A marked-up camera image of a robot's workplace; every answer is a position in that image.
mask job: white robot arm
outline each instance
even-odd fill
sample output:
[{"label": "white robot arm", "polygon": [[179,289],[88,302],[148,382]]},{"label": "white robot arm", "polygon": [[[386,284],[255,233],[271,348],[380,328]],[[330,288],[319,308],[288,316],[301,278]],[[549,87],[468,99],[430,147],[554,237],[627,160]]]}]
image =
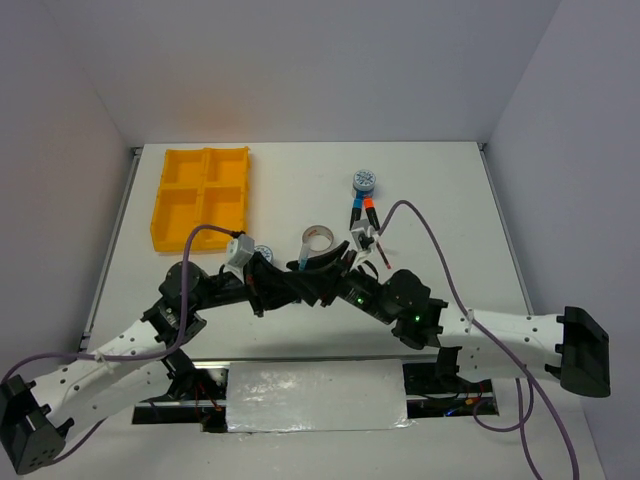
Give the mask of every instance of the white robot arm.
[{"label": "white robot arm", "polygon": [[[344,242],[308,260],[304,271],[290,262],[283,272],[255,253],[234,272],[209,276],[193,263],[188,309],[180,313],[183,270],[174,265],[160,286],[162,294],[141,320],[92,353],[48,375],[26,382],[19,375],[0,385],[0,440],[15,470],[28,474],[54,462],[66,443],[97,421],[139,401],[167,393],[179,398],[193,388],[195,368],[175,343],[181,322],[188,342],[206,322],[197,311],[247,301],[254,314],[294,301],[329,306],[336,298],[384,324],[413,349],[439,348],[437,375],[460,381],[522,376],[503,351],[471,321],[476,319],[506,344],[538,378],[555,380],[575,394],[610,394],[608,336],[584,310],[563,315],[515,316],[458,307],[430,297],[430,289],[408,270],[384,284],[358,266],[358,252]],[[149,354],[158,359],[149,359]],[[107,361],[105,356],[146,356],[141,361]]]}]

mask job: yellow plastic bin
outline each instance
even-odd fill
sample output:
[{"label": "yellow plastic bin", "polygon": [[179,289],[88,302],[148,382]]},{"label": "yellow plastic bin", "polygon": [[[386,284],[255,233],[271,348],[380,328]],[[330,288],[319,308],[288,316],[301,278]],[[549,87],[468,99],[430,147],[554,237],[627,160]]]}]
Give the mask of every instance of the yellow plastic bin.
[{"label": "yellow plastic bin", "polygon": [[[167,150],[151,238],[156,252],[181,252],[194,227],[247,230],[249,147]],[[229,237],[203,231],[193,251],[224,250]]]}]

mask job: white tabletop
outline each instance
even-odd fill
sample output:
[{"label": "white tabletop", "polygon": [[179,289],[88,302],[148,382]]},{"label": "white tabletop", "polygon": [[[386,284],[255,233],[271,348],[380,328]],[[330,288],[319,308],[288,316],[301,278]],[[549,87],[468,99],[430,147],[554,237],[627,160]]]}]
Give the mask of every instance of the white tabletop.
[{"label": "white tabletop", "polygon": [[[139,318],[159,298],[158,285],[179,255],[153,250],[149,226],[167,148],[233,148],[243,144],[146,145],[102,297],[89,348],[97,348]],[[399,199],[412,201],[442,244],[468,306],[526,313],[523,293],[475,143],[249,144],[248,233],[271,247],[284,268],[298,257],[302,232],[329,227],[336,244],[349,239],[351,181],[361,169],[378,177],[380,221]],[[413,213],[401,207],[383,238],[395,269],[409,268],[436,298],[451,298],[433,246]],[[223,254],[194,255],[210,274]],[[390,273],[376,255],[381,280]],[[327,308],[290,305],[256,318],[247,303],[201,312],[209,321],[185,351],[193,359],[415,355],[390,327],[341,300]]]},{"label": "white tabletop", "polygon": [[[147,145],[96,315],[91,348],[106,342],[158,298],[157,286],[178,256],[153,251],[149,224],[167,148]],[[236,147],[237,144],[215,145]],[[505,234],[482,159],[473,143],[249,144],[250,233],[274,250],[277,265],[296,258],[305,227],[321,223],[347,237],[350,181],[360,168],[378,175],[382,217],[409,199],[432,223],[468,305],[525,313]],[[450,299],[442,269],[416,219],[399,211],[383,244],[394,267],[410,268],[433,295]],[[222,258],[195,261],[215,273]],[[376,261],[381,272],[381,263]],[[254,318],[247,305],[205,312],[209,325],[186,351],[193,358],[406,355],[389,327],[338,300],[329,309],[292,305]],[[543,382],[571,434],[583,480],[604,474],[579,399]],[[513,381],[495,381],[500,417],[516,419]],[[471,418],[421,419],[388,431],[294,434],[199,434],[195,425],[131,426],[131,410],[109,419],[79,453],[33,475],[42,479],[425,479],[532,478],[517,432],[500,435]],[[564,445],[538,402],[528,423],[543,477],[570,478]]]}]

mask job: white enclosure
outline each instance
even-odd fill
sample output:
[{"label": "white enclosure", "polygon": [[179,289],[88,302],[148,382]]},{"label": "white enclosure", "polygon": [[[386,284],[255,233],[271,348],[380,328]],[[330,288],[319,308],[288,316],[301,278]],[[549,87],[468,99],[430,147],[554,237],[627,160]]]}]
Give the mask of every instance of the white enclosure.
[{"label": "white enclosure", "polygon": [[635,476],[638,24],[636,0],[5,0],[0,369],[77,347],[131,147],[482,142],[536,313],[611,334],[613,394],[583,406]]}]

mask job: black plastic part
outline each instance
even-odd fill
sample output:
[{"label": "black plastic part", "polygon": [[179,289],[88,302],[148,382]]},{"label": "black plastic part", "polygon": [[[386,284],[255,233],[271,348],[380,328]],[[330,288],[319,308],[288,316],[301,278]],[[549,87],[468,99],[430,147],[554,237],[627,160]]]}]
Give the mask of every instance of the black plastic part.
[{"label": "black plastic part", "polygon": [[[341,259],[344,254],[347,252],[347,249],[349,248],[349,242],[347,242],[346,240],[344,242],[342,242],[340,245],[338,245],[336,248],[334,248],[333,250],[327,252],[327,253],[323,253],[321,255],[317,255],[315,257],[310,257],[307,260],[307,265],[306,265],[306,270],[305,271],[310,271],[310,270],[317,270],[320,268],[324,268],[327,267],[333,263],[335,263],[336,261],[338,261],[339,259]],[[289,270],[292,271],[298,271],[299,265],[298,265],[298,261],[297,260],[293,260],[291,262],[287,262],[287,268]]]},{"label": "black plastic part", "polygon": [[364,233],[358,235],[358,242],[360,243],[360,248],[366,250],[372,243],[375,243],[373,237],[367,237]]},{"label": "black plastic part", "polygon": [[131,423],[132,425],[200,423],[203,432],[227,432],[226,408],[216,410],[210,405],[199,406],[197,414],[195,408],[162,407],[158,413],[152,407],[136,407],[133,410]]},{"label": "black plastic part", "polygon": [[360,220],[362,216],[362,208],[361,207],[353,207],[351,209],[351,219],[349,220],[349,228],[353,227],[353,224]]},{"label": "black plastic part", "polygon": [[491,380],[470,383],[461,378],[441,378],[437,363],[404,363],[404,390],[407,395],[435,395],[435,394],[485,394],[493,392]]},{"label": "black plastic part", "polygon": [[[187,264],[189,276],[189,311],[195,312],[207,308],[231,305],[247,300],[243,283],[231,272],[209,276],[196,264]],[[164,282],[158,290],[167,307],[179,312],[182,299],[182,262],[173,265],[167,272]]]},{"label": "black plastic part", "polygon": [[560,368],[545,369],[560,380],[565,390],[586,397],[611,395],[609,378],[609,335],[585,310],[565,307],[558,317],[564,325]]},{"label": "black plastic part", "polygon": [[423,313],[400,315],[391,333],[415,350],[422,350],[425,346],[439,348],[438,335],[442,333],[442,327],[439,325],[440,312],[446,306],[447,302],[430,298]]},{"label": "black plastic part", "polygon": [[167,367],[167,377],[172,380],[167,392],[171,399],[177,400],[194,389],[198,370],[186,353],[178,349],[163,358],[162,363]]},{"label": "black plastic part", "polygon": [[[408,418],[470,417],[475,403],[468,405],[461,396],[456,400],[442,402],[438,399],[421,399],[407,402]],[[483,402],[476,410],[477,415],[497,415],[495,402]]]},{"label": "black plastic part", "polygon": [[380,274],[378,273],[378,269],[373,263],[371,263],[369,260],[365,260],[364,262],[362,262],[362,265],[366,265],[371,269],[373,274],[376,276],[376,281],[380,280]]},{"label": "black plastic part", "polygon": [[278,309],[299,298],[309,300],[304,290],[294,288],[295,282],[287,281],[287,274],[290,272],[277,269],[262,254],[254,254],[245,266],[244,272],[249,285],[249,302],[258,316],[264,311]]},{"label": "black plastic part", "polygon": [[361,271],[351,271],[340,280],[337,295],[347,303],[389,325],[396,317],[380,304],[383,287]]},{"label": "black plastic part", "polygon": [[398,315],[421,315],[429,305],[431,289],[425,287],[409,270],[398,270],[382,286],[380,304],[389,313]]},{"label": "black plastic part", "polygon": [[67,431],[47,420],[20,375],[0,386],[0,440],[18,475],[51,464],[64,450]]},{"label": "black plastic part", "polygon": [[[178,329],[180,328],[180,313],[167,306],[165,300],[158,300],[153,307],[144,312],[141,321],[150,322],[156,329],[157,342],[164,342],[167,346],[171,346],[178,337]],[[207,322],[193,312],[187,313],[187,327],[182,345],[191,341],[200,330],[207,325]]]},{"label": "black plastic part", "polygon": [[378,214],[376,213],[376,209],[374,207],[366,208],[367,218],[369,219],[369,223],[373,227],[373,229],[377,232],[380,230],[380,221],[378,220]]},{"label": "black plastic part", "polygon": [[455,388],[460,384],[458,377],[458,352],[461,347],[440,348],[436,360],[436,378],[447,388]]}]

